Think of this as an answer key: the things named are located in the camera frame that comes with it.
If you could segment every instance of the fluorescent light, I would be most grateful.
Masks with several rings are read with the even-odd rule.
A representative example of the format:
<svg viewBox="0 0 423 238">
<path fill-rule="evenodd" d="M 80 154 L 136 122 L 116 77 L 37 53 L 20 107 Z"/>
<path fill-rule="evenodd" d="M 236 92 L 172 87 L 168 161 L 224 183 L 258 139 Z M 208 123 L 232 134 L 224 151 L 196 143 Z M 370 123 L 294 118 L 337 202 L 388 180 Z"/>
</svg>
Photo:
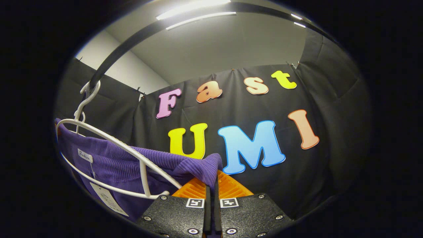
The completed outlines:
<svg viewBox="0 0 423 238">
<path fill-rule="evenodd" d="M 215 5 L 220 5 L 224 3 L 230 3 L 230 0 L 203 0 L 203 1 L 197 1 L 195 3 L 189 3 L 183 6 L 180 6 L 178 8 L 174 8 L 170 11 L 167 11 L 159 16 L 157 16 L 157 20 L 162 20 L 168 17 L 175 16 L 177 14 L 181 14 L 187 11 L 204 8 L 204 7 L 210 7 Z"/>
<path fill-rule="evenodd" d="M 305 28 L 305 26 L 304 26 L 304 25 L 301 25 L 301 24 L 296 23 L 296 22 L 294 22 L 294 25 L 299 25 L 300 27 L 304 27 L 304 28 Z"/>
<path fill-rule="evenodd" d="M 297 18 L 297 19 L 300 19 L 300 20 L 302 20 L 302 18 L 301 18 L 301 17 L 299 17 L 299 16 L 296 16 L 296 15 L 294 15 L 294 14 L 292 14 L 292 13 L 291 13 L 291 16 L 293 16 L 293 17 L 295 17 L 295 18 Z"/>
<path fill-rule="evenodd" d="M 200 17 L 195 17 L 195 18 L 191 18 L 191 19 L 188 19 L 188 20 L 180 22 L 180 23 L 176 23 L 175 25 L 172 25 L 172 26 L 166 28 L 166 30 L 170 30 L 170 29 L 178 27 L 180 25 L 187 24 L 189 22 L 197 21 L 197 20 L 204 19 L 204 18 L 226 16 L 226 15 L 235 15 L 235 14 L 236 14 L 236 12 L 230 11 L 230 12 L 218 12 L 218 13 L 208 14 L 208 15 L 204 15 L 204 16 L 200 16 Z"/>
</svg>

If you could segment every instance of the clothing tag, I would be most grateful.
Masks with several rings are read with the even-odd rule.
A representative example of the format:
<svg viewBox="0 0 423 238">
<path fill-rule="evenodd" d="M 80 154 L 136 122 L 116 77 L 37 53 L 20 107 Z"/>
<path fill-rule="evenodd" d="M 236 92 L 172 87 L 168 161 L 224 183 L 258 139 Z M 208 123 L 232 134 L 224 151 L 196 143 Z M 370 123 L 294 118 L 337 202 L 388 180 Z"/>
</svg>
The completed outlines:
<svg viewBox="0 0 423 238">
<path fill-rule="evenodd" d="M 97 195 L 100 197 L 100 199 L 106 204 L 110 209 L 113 211 L 120 213 L 125 216 L 129 216 L 126 212 L 122 210 L 121 207 L 117 204 L 117 202 L 113 199 L 112 195 L 110 194 L 109 190 L 105 188 L 101 188 L 96 184 L 91 183 L 91 186 L 93 187 L 94 191 L 97 193 Z"/>
<path fill-rule="evenodd" d="M 82 150 L 78 149 L 78 155 L 83 158 L 84 160 L 92 163 L 93 162 L 93 157 L 85 152 L 83 152 Z"/>
</svg>

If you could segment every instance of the white wall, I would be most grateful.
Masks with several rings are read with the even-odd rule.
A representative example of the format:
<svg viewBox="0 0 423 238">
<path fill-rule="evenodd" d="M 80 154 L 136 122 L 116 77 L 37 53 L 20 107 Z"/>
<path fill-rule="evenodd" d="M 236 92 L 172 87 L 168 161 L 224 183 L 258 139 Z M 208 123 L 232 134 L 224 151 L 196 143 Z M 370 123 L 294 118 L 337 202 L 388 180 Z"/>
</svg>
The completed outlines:
<svg viewBox="0 0 423 238">
<path fill-rule="evenodd" d="M 75 56 L 81 62 L 98 69 L 101 63 L 121 43 L 105 30 L 92 38 Z M 160 75 L 142 62 L 134 53 L 128 51 L 118 59 L 107 72 L 110 76 L 146 94 L 169 86 Z"/>
</svg>

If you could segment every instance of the ribbed knit fabric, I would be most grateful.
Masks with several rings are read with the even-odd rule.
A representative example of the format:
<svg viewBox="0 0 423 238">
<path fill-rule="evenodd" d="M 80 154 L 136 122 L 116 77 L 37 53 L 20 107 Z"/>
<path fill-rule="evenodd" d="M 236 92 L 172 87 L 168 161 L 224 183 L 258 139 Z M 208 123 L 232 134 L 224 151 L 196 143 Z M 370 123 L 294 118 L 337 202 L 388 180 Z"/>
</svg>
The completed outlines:
<svg viewBox="0 0 423 238">
<path fill-rule="evenodd" d="M 108 140 L 78 135 L 66 129 L 64 125 L 59 126 L 59 131 L 59 150 L 80 171 L 90 177 L 94 176 L 92 173 L 94 171 L 96 179 L 100 182 L 120 189 L 144 193 L 140 164 L 137 158 Z M 222 170 L 222 159 L 219 154 L 211 154 L 202 160 L 198 160 L 151 149 L 131 148 L 163 169 L 181 185 L 195 176 L 214 191 L 217 170 Z M 91 155 L 93 163 L 91 164 L 80 157 L 78 149 Z M 81 179 L 89 192 L 95 198 L 100 199 L 92 189 L 90 181 L 83 176 L 81 176 Z M 150 192 L 153 195 L 163 191 L 169 191 L 170 194 L 173 194 L 177 190 L 169 181 L 152 172 L 148 167 L 147 180 Z M 133 197 L 113 191 L 110 191 L 110 193 L 132 221 L 136 221 L 153 202 L 151 199 Z"/>
</svg>

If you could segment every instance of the letter m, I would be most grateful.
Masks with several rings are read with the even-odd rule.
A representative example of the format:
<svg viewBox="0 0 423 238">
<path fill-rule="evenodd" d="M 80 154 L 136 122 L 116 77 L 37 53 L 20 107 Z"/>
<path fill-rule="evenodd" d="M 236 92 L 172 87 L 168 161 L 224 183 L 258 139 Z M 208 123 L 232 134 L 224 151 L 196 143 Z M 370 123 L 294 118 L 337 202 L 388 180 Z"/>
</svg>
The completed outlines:
<svg viewBox="0 0 423 238">
<path fill-rule="evenodd" d="M 264 151 L 264 158 L 261 162 L 263 166 L 269 167 L 282 163 L 285 160 L 285 155 L 280 151 L 274 128 L 273 121 L 259 122 L 255 128 L 253 140 L 250 140 L 238 126 L 220 128 L 217 133 L 225 139 L 228 160 L 223 172 L 239 174 L 245 171 L 245 165 L 241 164 L 238 152 L 252 169 L 257 168 L 261 150 Z"/>
</svg>

